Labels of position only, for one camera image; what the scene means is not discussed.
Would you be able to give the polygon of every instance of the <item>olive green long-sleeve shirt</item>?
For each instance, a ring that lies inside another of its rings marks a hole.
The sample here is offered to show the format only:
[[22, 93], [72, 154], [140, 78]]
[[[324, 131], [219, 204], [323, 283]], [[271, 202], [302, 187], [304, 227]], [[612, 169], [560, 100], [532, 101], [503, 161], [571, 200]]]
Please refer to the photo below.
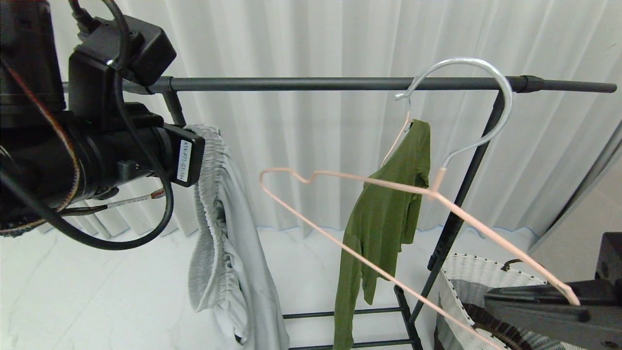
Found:
[[[428, 186], [430, 125], [414, 120], [389, 161], [370, 177], [417, 187]], [[411, 244], [422, 196], [365, 183], [343, 236], [343, 243], [392, 276], [402, 244]], [[352, 321], [361, 279], [367, 304], [372, 304], [380, 275], [349, 253], [341, 252], [335, 301], [334, 350], [353, 345]]]

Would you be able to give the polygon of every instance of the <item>black clothing rack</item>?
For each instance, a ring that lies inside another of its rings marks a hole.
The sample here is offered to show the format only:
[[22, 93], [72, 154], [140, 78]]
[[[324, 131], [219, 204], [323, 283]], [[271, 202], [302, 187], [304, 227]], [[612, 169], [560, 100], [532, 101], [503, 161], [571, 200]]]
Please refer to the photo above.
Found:
[[[610, 83], [594, 82], [571, 82], [565, 80], [544, 80], [532, 75], [521, 75], [519, 77], [507, 77], [512, 90], [516, 93], [536, 92], [540, 90], [554, 91], [575, 91], [575, 92], [599, 92], [613, 93], [617, 86]], [[162, 77], [150, 87], [125, 82], [124, 90], [127, 92], [142, 95], [153, 95], [161, 93], [166, 105], [173, 117], [174, 123], [185, 125], [182, 105], [177, 96], [177, 92], [194, 91], [314, 91], [314, 90], [406, 90], [412, 83], [413, 78], [173, 78]], [[499, 85], [493, 78], [426, 78], [417, 90], [499, 90]], [[484, 128], [483, 135], [492, 130], [501, 117], [504, 101], [501, 91], [497, 94], [493, 109], [488, 118], [488, 123]], [[455, 202], [461, 206], [467, 196], [467, 192], [477, 169], [486, 153], [488, 144], [477, 147], [471, 164], [466, 171], [460, 190], [456, 195]], [[463, 220], [453, 212], [447, 217], [439, 241], [436, 244], [432, 256], [428, 262], [430, 275], [425, 283], [421, 295], [427, 297], [432, 289], [432, 285], [439, 275], [443, 262], [447, 258], [449, 250], [455, 241]], [[422, 350], [421, 340], [415, 328], [415, 320], [423, 307], [421, 301], [417, 302], [414, 311], [411, 313], [410, 306], [404, 297], [404, 291], [398, 286], [394, 287], [398, 307], [395, 308], [376, 308], [368, 310], [356, 310], [355, 314], [369, 313], [390, 313], [400, 312], [408, 333], [407, 339], [371, 341], [366, 343], [355, 343], [354, 348], [372, 348], [376, 346], [388, 346], [398, 344], [411, 344], [413, 350]], [[334, 312], [318, 313], [299, 313], [284, 315], [285, 319], [292, 318], [311, 318], [333, 316]], [[332, 345], [304, 346], [291, 348], [290, 350], [321, 350], [332, 349]]]

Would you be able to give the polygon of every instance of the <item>white curtain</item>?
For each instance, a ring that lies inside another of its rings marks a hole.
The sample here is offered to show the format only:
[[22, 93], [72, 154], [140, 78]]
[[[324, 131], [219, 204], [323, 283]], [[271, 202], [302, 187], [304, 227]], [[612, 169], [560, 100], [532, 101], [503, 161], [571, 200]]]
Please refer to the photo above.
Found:
[[[472, 56], [506, 75], [622, 84], [621, 1], [207, 1], [119, 0], [130, 16], [164, 28], [177, 50], [175, 77], [412, 77], [439, 60]], [[91, 14], [111, 18], [99, 1]], [[64, 1], [52, 1], [64, 80], [78, 40]], [[482, 76], [449, 67], [436, 76]], [[329, 169], [369, 175], [399, 131], [406, 102], [395, 92], [181, 93], [188, 123], [221, 129], [246, 175], [259, 225], [300, 225], [258, 186], [260, 170]], [[432, 168], [481, 136], [496, 92], [415, 92], [412, 116], [432, 128]], [[171, 121], [159, 96], [126, 95]], [[464, 207], [488, 225], [529, 227], [542, 235], [590, 170], [622, 120], [614, 94], [536, 92], [515, 95], [514, 110], [492, 141]], [[441, 192], [453, 198], [472, 152], [450, 165]], [[323, 226], [343, 228], [361, 184], [321, 179], [301, 186], [285, 175], [268, 181], [284, 199]], [[119, 198], [156, 189], [143, 179]], [[169, 232], [197, 227], [189, 189], [175, 189]], [[104, 236], [145, 232], [164, 201], [132, 204], [80, 219]], [[445, 222], [447, 210], [425, 202], [419, 225]]]

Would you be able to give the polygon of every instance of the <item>white marble floor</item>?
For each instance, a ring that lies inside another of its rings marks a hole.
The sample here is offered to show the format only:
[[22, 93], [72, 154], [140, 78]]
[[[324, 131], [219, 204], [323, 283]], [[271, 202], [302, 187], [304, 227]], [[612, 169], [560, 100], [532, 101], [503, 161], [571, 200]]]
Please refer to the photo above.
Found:
[[[528, 230], [499, 231], [523, 249], [533, 239]], [[425, 266], [439, 232], [440, 228], [418, 232], [415, 243], [399, 256], [397, 277], [415, 290], [424, 285]], [[132, 234], [126, 232], [120, 239]], [[332, 310], [339, 248], [318, 232], [302, 240], [299, 229], [260, 229], [260, 237], [283, 312]], [[210, 311], [194, 313], [187, 300], [188, 262], [195, 240], [196, 235], [173, 232], [135, 250], [105, 252], [56, 231], [1, 238], [1, 349], [221, 349]], [[472, 230], [461, 234], [454, 251], [500, 262], [511, 258]], [[414, 306], [414, 298], [407, 299]], [[358, 306], [370, 307], [362, 298]], [[379, 280], [373, 307], [391, 306], [397, 306], [392, 285]], [[434, 320], [433, 312], [424, 308], [417, 321], [426, 349], [432, 348]], [[331, 318], [292, 319], [286, 325], [292, 346], [332, 341]], [[406, 336], [398, 313], [358, 315], [354, 329], [355, 341]]]

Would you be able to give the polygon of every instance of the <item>white wicker basket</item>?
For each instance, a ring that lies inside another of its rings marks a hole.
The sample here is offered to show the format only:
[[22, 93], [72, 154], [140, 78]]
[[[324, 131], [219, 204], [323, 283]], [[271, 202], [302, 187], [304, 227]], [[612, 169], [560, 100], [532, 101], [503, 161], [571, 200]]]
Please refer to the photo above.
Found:
[[[477, 324], [471, 316], [475, 316], [473, 313], [477, 313], [479, 316], [483, 315], [484, 296], [489, 290], [500, 287], [541, 285], [545, 283], [519, 270], [513, 268], [502, 270], [501, 267], [503, 267], [503, 264], [481, 257], [467, 254], [451, 255], [443, 264], [443, 271], [439, 278], [439, 303], [441, 307], [459, 321], [477, 328]], [[532, 331], [514, 328], [507, 324], [501, 327], [504, 327], [504, 331], [512, 335], [514, 339], [520, 339], [525, 348], [531, 348], [532, 350], [581, 349]], [[477, 331], [491, 336], [493, 341], [502, 348], [506, 347], [506, 343], [492, 336], [489, 331], [481, 328], [477, 328]], [[510, 339], [509, 335], [505, 338], [506, 342]], [[492, 348], [489, 344], [475, 338], [455, 323], [446, 321], [441, 315], [437, 316], [435, 340], [435, 348], [444, 350], [488, 350]]]

